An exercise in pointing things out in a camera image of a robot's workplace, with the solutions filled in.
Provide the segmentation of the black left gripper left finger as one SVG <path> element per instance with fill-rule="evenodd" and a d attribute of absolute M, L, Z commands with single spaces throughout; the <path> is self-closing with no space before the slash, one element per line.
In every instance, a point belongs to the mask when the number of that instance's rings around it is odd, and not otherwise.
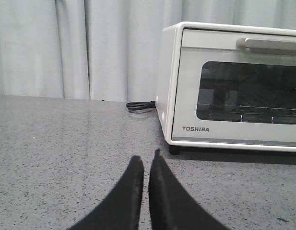
<path fill-rule="evenodd" d="M 115 187 L 71 230 L 137 230 L 142 203 L 144 167 L 140 156 L 132 156 Z"/>

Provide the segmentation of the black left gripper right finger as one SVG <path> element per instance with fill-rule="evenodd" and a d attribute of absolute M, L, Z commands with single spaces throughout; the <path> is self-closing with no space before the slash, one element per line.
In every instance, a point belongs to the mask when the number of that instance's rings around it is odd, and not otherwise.
<path fill-rule="evenodd" d="M 160 149 L 155 151 L 148 184 L 153 230 L 226 230 L 184 189 L 171 172 Z"/>

